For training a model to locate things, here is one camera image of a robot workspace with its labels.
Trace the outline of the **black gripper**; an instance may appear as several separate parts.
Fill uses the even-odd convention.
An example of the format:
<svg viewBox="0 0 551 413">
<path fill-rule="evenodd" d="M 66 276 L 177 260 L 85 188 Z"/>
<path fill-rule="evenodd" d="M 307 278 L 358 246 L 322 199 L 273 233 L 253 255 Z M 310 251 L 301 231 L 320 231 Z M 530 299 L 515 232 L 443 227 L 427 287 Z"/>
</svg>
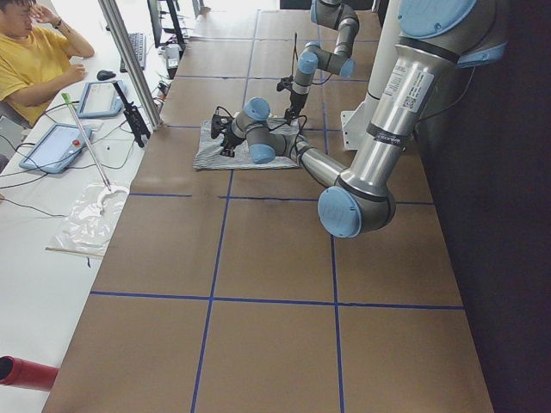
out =
<svg viewBox="0 0 551 413">
<path fill-rule="evenodd" d="M 284 118 L 286 122 L 292 122 L 297 118 L 296 113 L 300 113 L 306 104 L 306 94 L 301 94 L 293 89 L 290 94 L 290 106 L 285 110 Z"/>
<path fill-rule="evenodd" d="M 230 127 L 227 127 L 222 132 L 222 150 L 220 155 L 224 157 L 235 157 L 235 148 L 241 145 L 241 138 L 237 136 Z"/>
</svg>

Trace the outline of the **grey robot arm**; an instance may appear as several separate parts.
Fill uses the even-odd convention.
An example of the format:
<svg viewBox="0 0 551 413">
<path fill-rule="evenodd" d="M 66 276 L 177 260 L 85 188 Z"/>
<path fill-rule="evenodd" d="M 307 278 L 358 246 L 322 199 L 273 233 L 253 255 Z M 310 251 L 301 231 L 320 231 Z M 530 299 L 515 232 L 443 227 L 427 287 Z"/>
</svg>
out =
<svg viewBox="0 0 551 413">
<path fill-rule="evenodd" d="M 256 164 L 288 157 L 324 187 L 319 219 L 335 237 L 355 237 L 386 226 L 395 213 L 387 188 L 436 83 L 454 68 L 487 65 L 507 44 L 510 5 L 506 1 L 400 1 L 389 10 L 385 28 L 397 28 L 397 53 L 373 112 L 365 113 L 365 139 L 350 166 L 311 146 L 298 133 L 269 126 L 269 104 L 250 99 L 235 116 L 215 114 L 211 135 L 222 154 L 247 144 Z"/>
<path fill-rule="evenodd" d="M 294 54 L 297 62 L 294 74 L 282 78 L 276 87 L 277 91 L 286 89 L 290 92 L 290 105 L 284 114 L 288 124 L 299 118 L 317 70 L 351 77 L 356 65 L 351 58 L 360 28 L 356 12 L 341 1 L 312 1 L 310 17 L 312 23 L 337 32 L 336 45 L 330 52 L 318 42 L 309 42 L 300 55 Z"/>
</svg>

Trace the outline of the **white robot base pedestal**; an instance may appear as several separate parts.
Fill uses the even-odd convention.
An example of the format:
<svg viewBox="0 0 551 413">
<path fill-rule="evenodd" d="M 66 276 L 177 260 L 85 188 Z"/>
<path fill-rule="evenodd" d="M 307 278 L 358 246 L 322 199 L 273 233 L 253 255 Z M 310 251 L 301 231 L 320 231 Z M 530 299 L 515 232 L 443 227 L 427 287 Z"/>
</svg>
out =
<svg viewBox="0 0 551 413">
<path fill-rule="evenodd" d="M 399 5 L 400 0 L 390 0 L 387 6 L 364 100 L 354 111 L 343 111 L 341 113 L 344 149 L 346 151 L 359 150 L 363 142 L 367 140 L 367 126 L 374 117 L 375 110 L 396 64 L 398 56 L 395 44 L 400 34 L 398 23 Z"/>
</svg>

